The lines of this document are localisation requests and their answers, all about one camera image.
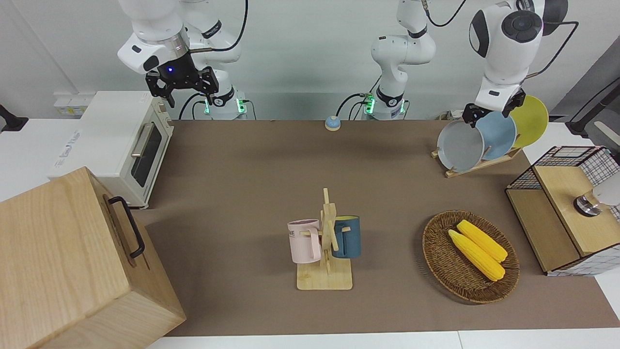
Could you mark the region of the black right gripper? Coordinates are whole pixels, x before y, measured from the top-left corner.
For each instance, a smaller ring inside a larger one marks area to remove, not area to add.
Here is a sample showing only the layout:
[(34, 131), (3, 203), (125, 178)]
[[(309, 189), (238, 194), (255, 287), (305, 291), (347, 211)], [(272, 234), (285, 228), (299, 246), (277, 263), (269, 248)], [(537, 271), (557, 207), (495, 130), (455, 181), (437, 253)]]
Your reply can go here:
[(161, 97), (171, 108), (175, 108), (176, 104), (172, 95), (175, 89), (193, 89), (202, 93), (208, 104), (212, 104), (219, 93), (214, 69), (211, 66), (197, 69), (190, 53), (149, 71), (145, 81), (152, 95)]

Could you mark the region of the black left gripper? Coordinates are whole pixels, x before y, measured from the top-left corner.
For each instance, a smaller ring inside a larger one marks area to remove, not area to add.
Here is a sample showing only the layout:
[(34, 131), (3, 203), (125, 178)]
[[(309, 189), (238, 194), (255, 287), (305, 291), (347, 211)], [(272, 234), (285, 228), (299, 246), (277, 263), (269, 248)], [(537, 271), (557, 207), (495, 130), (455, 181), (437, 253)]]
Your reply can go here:
[[(520, 89), (516, 95), (512, 96), (503, 110), (500, 111), (503, 117), (508, 118), (513, 112), (513, 109), (522, 106), (525, 101), (525, 97), (526, 93), (523, 89)], [(491, 109), (482, 108), (474, 103), (469, 103), (465, 105), (462, 120), (472, 128), (475, 128), (477, 121), (491, 112)]]

